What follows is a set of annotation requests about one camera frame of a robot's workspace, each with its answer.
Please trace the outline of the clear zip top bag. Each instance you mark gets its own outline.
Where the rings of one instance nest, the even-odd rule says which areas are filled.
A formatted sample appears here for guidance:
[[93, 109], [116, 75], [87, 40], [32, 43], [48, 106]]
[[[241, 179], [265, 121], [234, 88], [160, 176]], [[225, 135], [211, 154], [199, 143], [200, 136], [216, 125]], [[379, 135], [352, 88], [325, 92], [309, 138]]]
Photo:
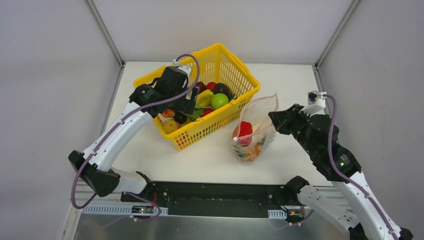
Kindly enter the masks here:
[[251, 100], [240, 113], [231, 136], [231, 147], [240, 163], [254, 162], [273, 142], [276, 130], [268, 115], [279, 109], [278, 95]]

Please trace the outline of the yellow banana bunch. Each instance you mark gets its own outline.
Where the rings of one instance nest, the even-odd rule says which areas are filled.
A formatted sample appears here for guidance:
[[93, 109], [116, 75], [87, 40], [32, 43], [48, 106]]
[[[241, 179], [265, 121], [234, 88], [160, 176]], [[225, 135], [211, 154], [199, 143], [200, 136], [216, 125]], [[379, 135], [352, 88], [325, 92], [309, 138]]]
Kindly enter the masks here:
[[196, 99], [196, 106], [207, 107], [211, 105], [211, 99], [214, 93], [210, 90], [202, 91]]

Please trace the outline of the red bell pepper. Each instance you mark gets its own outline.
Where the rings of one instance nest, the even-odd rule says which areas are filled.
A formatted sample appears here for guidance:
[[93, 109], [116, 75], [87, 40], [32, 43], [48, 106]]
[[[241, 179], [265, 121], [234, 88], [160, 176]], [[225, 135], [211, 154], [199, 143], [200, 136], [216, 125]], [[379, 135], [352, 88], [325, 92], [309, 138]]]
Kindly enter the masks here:
[[253, 126], [250, 122], [241, 121], [234, 129], [233, 140], [242, 147], [248, 147], [252, 142]]

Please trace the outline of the toy pineapple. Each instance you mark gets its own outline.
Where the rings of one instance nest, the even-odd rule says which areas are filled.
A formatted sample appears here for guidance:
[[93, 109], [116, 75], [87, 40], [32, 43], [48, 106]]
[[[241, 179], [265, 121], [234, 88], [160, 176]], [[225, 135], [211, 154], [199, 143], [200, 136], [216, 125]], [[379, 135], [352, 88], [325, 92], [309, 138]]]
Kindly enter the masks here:
[[257, 142], [254, 146], [242, 147], [237, 145], [234, 148], [237, 159], [242, 162], [253, 162], [264, 150], [264, 143]]

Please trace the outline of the yellow round fruit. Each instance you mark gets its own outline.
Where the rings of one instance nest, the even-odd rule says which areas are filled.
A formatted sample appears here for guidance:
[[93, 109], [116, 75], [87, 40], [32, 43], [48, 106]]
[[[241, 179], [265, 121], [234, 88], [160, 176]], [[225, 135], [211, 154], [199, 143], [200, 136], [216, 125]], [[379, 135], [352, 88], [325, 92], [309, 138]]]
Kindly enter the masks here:
[[168, 135], [180, 128], [180, 124], [175, 120], [168, 120], [163, 124], [163, 130]]

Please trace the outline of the green apple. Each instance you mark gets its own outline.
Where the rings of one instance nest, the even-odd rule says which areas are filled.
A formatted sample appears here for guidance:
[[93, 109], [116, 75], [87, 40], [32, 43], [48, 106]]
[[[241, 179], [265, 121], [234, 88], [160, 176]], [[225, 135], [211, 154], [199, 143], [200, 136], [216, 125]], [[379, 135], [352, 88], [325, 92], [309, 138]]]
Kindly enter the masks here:
[[224, 93], [214, 94], [211, 98], [211, 107], [217, 110], [229, 103], [229, 98]]

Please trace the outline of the yellow plastic basket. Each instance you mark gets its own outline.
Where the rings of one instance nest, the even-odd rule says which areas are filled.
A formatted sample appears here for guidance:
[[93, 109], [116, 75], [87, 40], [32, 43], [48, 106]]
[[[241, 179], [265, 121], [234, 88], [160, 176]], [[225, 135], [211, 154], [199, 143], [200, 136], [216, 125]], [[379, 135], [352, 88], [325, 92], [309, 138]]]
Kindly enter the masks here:
[[246, 65], [216, 43], [136, 79], [129, 99], [148, 107], [162, 136], [182, 150], [237, 119], [260, 89]]

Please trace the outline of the white radish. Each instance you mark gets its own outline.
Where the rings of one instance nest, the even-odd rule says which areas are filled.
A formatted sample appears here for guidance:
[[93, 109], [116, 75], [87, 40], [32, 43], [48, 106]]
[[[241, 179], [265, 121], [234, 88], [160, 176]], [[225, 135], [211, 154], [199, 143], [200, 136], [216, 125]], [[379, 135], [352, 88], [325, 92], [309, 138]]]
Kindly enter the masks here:
[[264, 136], [267, 128], [267, 123], [265, 121], [258, 122], [252, 126], [252, 136]]

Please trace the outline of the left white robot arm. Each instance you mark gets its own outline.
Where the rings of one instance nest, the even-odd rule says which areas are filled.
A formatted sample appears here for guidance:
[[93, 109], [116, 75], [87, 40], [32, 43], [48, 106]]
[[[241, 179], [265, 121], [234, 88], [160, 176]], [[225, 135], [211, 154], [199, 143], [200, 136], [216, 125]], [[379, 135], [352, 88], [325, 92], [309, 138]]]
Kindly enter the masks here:
[[131, 192], [143, 203], [152, 198], [153, 189], [142, 174], [112, 165], [135, 134], [158, 114], [170, 107], [194, 110], [198, 89], [189, 89], [192, 71], [188, 65], [165, 67], [158, 77], [135, 88], [118, 118], [92, 145], [69, 154], [70, 164], [97, 196]]

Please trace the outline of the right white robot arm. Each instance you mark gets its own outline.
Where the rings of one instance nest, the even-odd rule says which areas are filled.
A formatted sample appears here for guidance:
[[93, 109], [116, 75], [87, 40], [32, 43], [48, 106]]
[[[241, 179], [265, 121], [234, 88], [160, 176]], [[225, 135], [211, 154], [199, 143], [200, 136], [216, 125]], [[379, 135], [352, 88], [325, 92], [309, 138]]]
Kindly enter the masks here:
[[351, 211], [321, 199], [318, 191], [300, 176], [287, 183], [284, 200], [290, 205], [307, 205], [350, 240], [413, 239], [412, 232], [397, 225], [383, 209], [352, 152], [337, 142], [335, 117], [307, 114], [309, 109], [310, 106], [296, 103], [286, 110], [269, 112], [268, 116], [278, 133], [294, 137], [316, 170], [343, 195]]

